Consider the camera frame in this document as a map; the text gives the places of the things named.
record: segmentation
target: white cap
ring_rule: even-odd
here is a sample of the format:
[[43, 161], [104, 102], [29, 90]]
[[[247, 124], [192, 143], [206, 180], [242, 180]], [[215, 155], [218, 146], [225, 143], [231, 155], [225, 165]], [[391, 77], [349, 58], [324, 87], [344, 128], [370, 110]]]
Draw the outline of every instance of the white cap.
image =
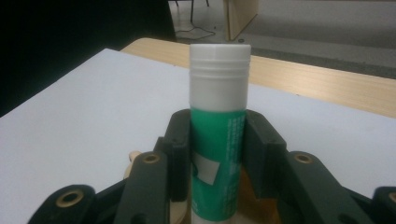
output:
[[246, 108], [250, 45], [190, 45], [191, 107], [216, 112]]

